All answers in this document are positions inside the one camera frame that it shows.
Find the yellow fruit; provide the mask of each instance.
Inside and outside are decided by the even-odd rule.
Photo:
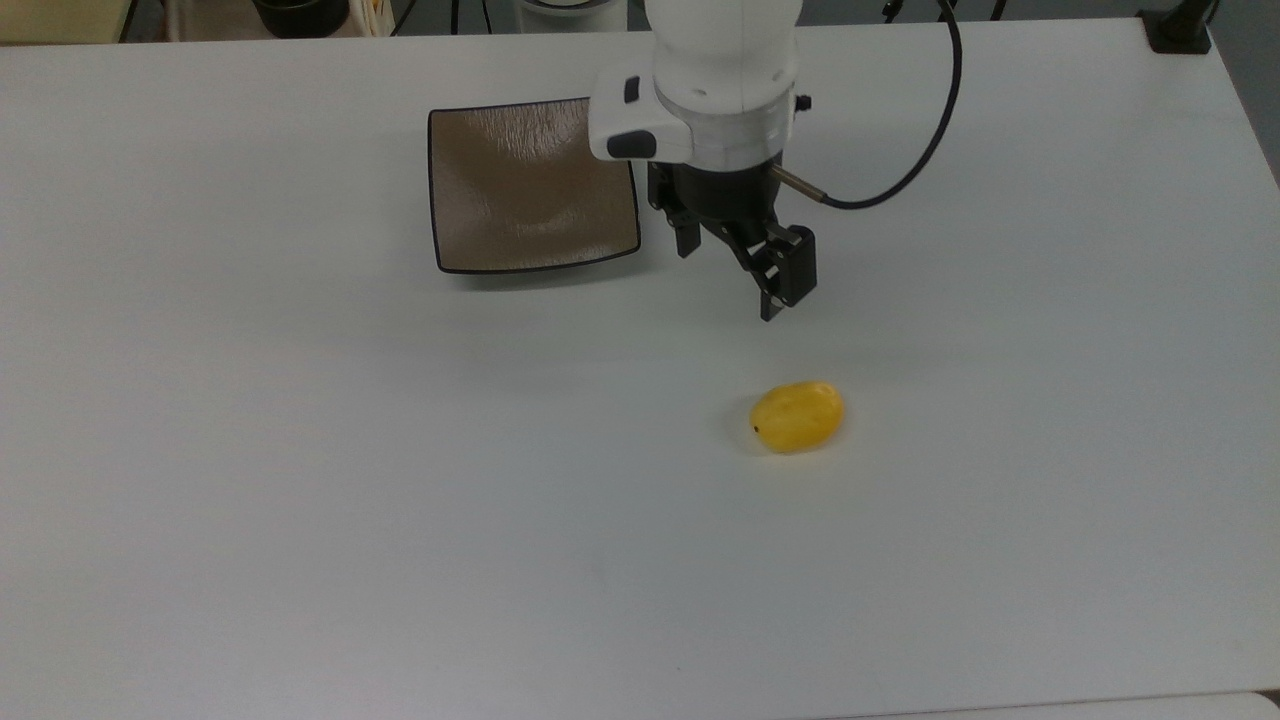
[[[751,409],[751,429],[773,452],[817,447],[845,418],[840,391],[817,380],[778,386]]]

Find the floor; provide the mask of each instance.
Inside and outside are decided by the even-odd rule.
[[[393,0],[397,12],[408,0]],[[485,32],[481,0],[460,0],[463,33]],[[494,32],[516,32],[512,0],[488,0]],[[1174,0],[1009,0],[1005,19],[1124,18],[1144,8],[1171,8]],[[961,20],[987,19],[991,0],[959,0]],[[805,0],[801,24],[883,22],[881,3],[868,0]],[[897,22],[934,22],[934,3],[908,0]],[[402,35],[443,35],[449,27],[449,4],[424,0],[413,8]],[[631,28],[646,29],[644,13],[632,0]],[[1280,0],[1222,0],[1213,20],[1213,37],[1253,122],[1271,170],[1280,179]]]

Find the brown plate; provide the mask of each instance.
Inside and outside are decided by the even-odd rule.
[[[433,110],[428,174],[445,273],[518,273],[640,249],[630,163],[591,155],[586,99]]]

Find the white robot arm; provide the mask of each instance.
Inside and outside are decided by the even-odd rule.
[[[801,0],[649,0],[654,50],[600,73],[591,151],[602,159],[742,170],[791,135]]]
[[[704,228],[724,241],[760,288],[769,320],[818,282],[813,233],[777,222],[780,184],[833,208],[869,208],[906,187],[942,140],[960,91],[961,45],[948,0],[937,1],[951,33],[951,92],[928,149],[881,195],[835,200],[781,167],[792,118],[809,106],[795,95],[801,0],[648,0],[653,53],[599,74],[591,152],[648,161],[649,204],[666,213],[680,256],[699,247]]]

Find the black mount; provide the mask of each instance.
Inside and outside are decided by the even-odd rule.
[[[1140,10],[1147,42],[1162,55],[1208,55],[1213,41],[1204,27],[1204,13],[1213,0],[1183,0],[1172,10]]]

